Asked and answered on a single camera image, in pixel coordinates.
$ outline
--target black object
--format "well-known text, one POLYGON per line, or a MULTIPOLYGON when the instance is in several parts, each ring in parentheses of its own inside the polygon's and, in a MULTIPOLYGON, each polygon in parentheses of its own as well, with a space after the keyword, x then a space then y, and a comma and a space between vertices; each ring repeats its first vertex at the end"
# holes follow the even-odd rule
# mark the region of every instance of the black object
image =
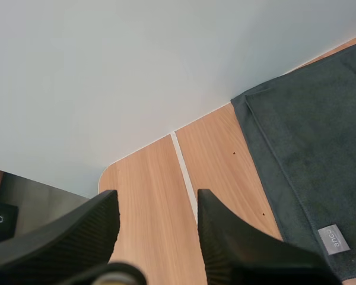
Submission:
POLYGON ((355 278, 356 45, 231 102, 284 240, 355 278), (328 255, 333 224, 351 250, 328 255))
POLYGON ((340 284, 320 256, 260 232, 207 189, 198 191, 198 231, 210 285, 340 284))
POLYGON ((147 285, 147 280, 139 269, 117 262, 99 265, 58 285, 92 285, 98 280, 103 284, 147 285))
POLYGON ((0 243, 0 284, 54 284, 109 261, 120 227, 116 191, 105 191, 27 235, 0 243))
POLYGON ((16 229, 18 208, 0 203, 0 242, 13 238, 16 229))

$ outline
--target wooden desk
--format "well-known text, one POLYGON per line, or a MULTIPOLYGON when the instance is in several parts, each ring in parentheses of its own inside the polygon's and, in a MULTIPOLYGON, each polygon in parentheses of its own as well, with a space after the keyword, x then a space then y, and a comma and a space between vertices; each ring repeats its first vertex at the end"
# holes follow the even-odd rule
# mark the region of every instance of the wooden desk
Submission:
MULTIPOLYGON (((353 44, 356 39, 326 55, 353 44)), ((280 239, 231 104, 176 134, 193 188, 211 189, 239 217, 280 239)), ((99 184, 100 191, 106 189, 119 191, 121 212, 112 260, 137 265, 150 285, 206 284, 196 224, 170 136, 109 166, 99 184)), ((344 285, 356 285, 356 278, 344 285)))

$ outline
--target gray cloth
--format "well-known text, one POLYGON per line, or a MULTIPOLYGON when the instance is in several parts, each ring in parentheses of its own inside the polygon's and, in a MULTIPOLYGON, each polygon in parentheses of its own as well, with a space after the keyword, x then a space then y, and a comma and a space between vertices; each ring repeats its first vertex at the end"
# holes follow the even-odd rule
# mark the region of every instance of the gray cloth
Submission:
POLYGON ((356 277, 356 46, 231 102, 284 240, 356 277), (328 255, 331 224, 351 250, 328 255))

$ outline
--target fabric tag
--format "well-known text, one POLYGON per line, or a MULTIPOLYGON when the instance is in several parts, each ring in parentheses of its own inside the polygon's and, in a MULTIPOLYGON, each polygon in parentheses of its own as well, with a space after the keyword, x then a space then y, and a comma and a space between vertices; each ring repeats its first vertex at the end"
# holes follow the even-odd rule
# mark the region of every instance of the fabric tag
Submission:
POLYGON ((322 238, 328 255, 350 250, 337 225, 332 224, 328 227, 324 227, 318 230, 318 233, 322 238))

